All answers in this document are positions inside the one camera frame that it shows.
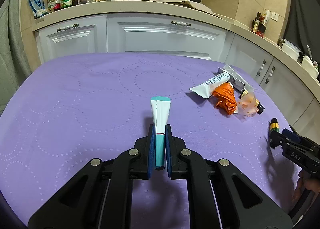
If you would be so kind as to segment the right human hand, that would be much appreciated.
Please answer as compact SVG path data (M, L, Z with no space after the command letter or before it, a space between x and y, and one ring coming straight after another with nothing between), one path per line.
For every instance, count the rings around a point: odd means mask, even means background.
M298 176L299 176L299 179L297 181L297 187L293 194L293 201L296 201L301 197L303 189L307 189L309 191L312 191L315 194L312 200L312 202L314 202L317 196L319 195L319 189L320 189L319 180L312 179L309 173L306 172L305 170L301 170Z

